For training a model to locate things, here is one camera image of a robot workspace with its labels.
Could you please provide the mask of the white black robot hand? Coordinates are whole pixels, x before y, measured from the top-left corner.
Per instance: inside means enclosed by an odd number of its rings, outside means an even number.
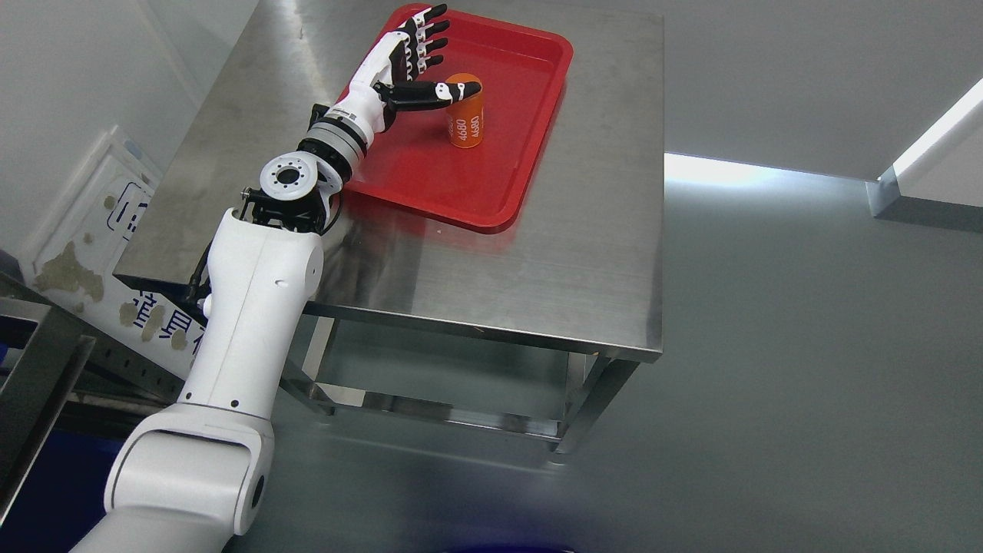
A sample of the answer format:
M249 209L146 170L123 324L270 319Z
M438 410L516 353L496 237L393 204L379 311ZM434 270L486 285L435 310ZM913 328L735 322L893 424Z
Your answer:
M326 114L315 120L299 148L332 144L333 134L355 141L364 155L375 136L386 133L400 112L438 110L477 97L482 85L423 81L422 74L443 61L439 49L447 45L443 32L450 26L446 4L432 5L386 32L369 50L347 92Z

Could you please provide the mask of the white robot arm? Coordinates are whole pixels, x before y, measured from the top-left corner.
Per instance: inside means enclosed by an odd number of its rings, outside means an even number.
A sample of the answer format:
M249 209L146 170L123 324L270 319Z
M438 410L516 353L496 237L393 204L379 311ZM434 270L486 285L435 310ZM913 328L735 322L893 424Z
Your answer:
M120 449L105 516L76 552L221 552L260 510L270 422L289 346L323 274L329 199L373 140L364 119L317 105L297 151L268 161L252 204L226 211L208 248L207 326L179 399Z

